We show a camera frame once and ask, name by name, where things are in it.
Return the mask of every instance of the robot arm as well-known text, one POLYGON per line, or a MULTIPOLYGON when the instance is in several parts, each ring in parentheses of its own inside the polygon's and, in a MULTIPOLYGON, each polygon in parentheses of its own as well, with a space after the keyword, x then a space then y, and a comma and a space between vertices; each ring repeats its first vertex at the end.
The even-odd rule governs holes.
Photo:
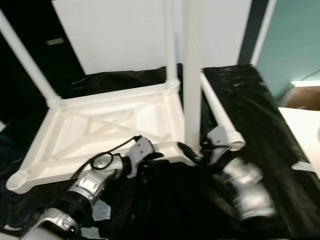
POLYGON ((104 153, 90 163, 91 169, 67 190, 53 207, 45 210, 38 222, 22 240, 71 239, 80 229, 83 220, 92 215, 92 208, 109 180, 121 176, 133 178, 143 159, 154 152, 151 142, 142 136, 126 156, 104 153))
MULTIPOLYGON (((135 177, 138 165, 154 153, 153 145, 147 138, 138 136, 133 139, 136 143, 129 149, 126 156, 103 152, 91 158, 91 169, 81 174, 21 239, 71 239, 79 231, 83 220, 92 215, 93 205, 105 189, 106 183, 121 176, 135 177)), ((203 145, 203 155, 196 154, 183 143, 178 143, 177 146, 187 156, 183 160, 184 163, 186 161, 205 162, 207 165, 220 166, 222 181, 231 183, 236 190, 234 207, 241 221, 275 214, 272 200, 261 182, 260 170, 252 164, 245 164, 239 157, 234 157, 234 154, 229 154, 227 145, 212 148, 210 142, 211 140, 208 139, 203 145), (217 158, 215 152, 217 149, 219 149, 220 158, 217 158)))

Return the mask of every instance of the teal wall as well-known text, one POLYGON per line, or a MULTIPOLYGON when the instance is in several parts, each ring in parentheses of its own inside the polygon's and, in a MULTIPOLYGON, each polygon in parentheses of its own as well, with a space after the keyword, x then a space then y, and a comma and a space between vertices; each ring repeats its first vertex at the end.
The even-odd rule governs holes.
POLYGON ((320 70, 320 0, 277 0, 257 69, 274 97, 320 70))

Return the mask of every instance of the white pipe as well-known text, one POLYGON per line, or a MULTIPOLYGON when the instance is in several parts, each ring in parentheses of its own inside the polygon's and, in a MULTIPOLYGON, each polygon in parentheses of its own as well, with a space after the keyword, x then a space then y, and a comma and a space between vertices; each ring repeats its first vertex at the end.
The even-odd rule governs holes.
POLYGON ((264 45, 264 42, 265 42, 265 39, 267 36, 268 28, 269 28, 272 16, 274 14, 276 3, 277 3, 277 0, 269 0, 268 4, 266 6, 266 10, 265 10, 262 24, 260 27, 259 35, 257 37, 256 43, 254 46, 254 50, 253 50, 253 54, 251 57, 251 61, 250 61, 250 63, 253 66, 257 66, 257 64, 258 64, 260 53, 261 53, 262 47, 264 45))
POLYGON ((184 142, 199 149, 201 119, 200 53, 202 0, 186 0, 184 8, 183 111, 184 142))
POLYGON ((224 107, 219 101, 215 91, 212 89, 206 76, 201 73, 201 87, 209 103, 212 114, 219 126, 224 127, 228 138, 228 145, 231 147, 231 151, 238 151, 246 145, 244 138, 239 133, 233 123, 231 122, 224 107))
POLYGON ((180 81, 177 74, 175 29, 172 0, 164 0, 164 28, 166 47, 166 85, 179 91, 180 81))
POLYGON ((0 121, 0 132, 6 127, 6 125, 0 121))
POLYGON ((48 83, 46 77, 40 71, 39 67, 30 56, 29 52, 17 36, 16 32, 8 22, 6 16, 0 9, 0 32, 5 38, 6 42, 19 59, 21 65, 28 73, 34 84, 44 96, 48 106, 61 103, 61 98, 56 94, 51 85, 48 83))

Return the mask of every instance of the black plastic sheet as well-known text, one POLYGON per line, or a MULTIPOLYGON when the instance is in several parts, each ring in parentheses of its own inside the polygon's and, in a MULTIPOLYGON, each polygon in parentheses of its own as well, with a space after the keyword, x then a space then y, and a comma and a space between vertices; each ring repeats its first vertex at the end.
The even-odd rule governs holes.
MULTIPOLYGON (((312 172, 291 169, 307 159, 258 72, 251 65, 210 67, 204 73, 220 99, 246 146, 241 150, 245 161, 258 165, 264 184, 275 203, 277 216, 272 222, 260 222, 256 231, 237 221, 235 211, 224 197, 223 189, 205 169, 182 163, 161 164, 141 169, 134 179, 119 179, 107 186, 101 199, 111 206, 111 219, 100 224, 102 236, 109 239, 271 239, 320 238, 320 181, 312 172)), ((165 68, 146 71, 103 72, 70 84, 63 98, 137 88, 165 81, 165 68)), ((181 80, 182 66, 178 65, 181 80)), ((202 98, 201 135, 217 124, 206 99, 202 98)), ((43 114, 36 117, 40 123, 43 114)), ((5 182, 19 163, 11 164, 26 153, 39 124, 34 119, 21 126, 32 130, 25 141, 17 142, 16 121, 1 133, 11 140, 1 155, 0 227, 27 225, 36 209, 48 207, 68 185, 58 182, 34 187, 24 195, 5 189, 5 182)))

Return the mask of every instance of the white wall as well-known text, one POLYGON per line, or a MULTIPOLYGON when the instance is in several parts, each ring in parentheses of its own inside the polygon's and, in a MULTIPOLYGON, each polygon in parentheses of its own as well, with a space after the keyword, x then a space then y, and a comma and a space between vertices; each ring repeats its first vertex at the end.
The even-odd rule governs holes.
MULTIPOLYGON (((177 61, 182 62, 182 0, 173 0, 177 61)), ((164 66, 162 0, 54 0, 86 74, 164 66)), ((251 0, 204 0, 203 67, 234 65, 251 0)))

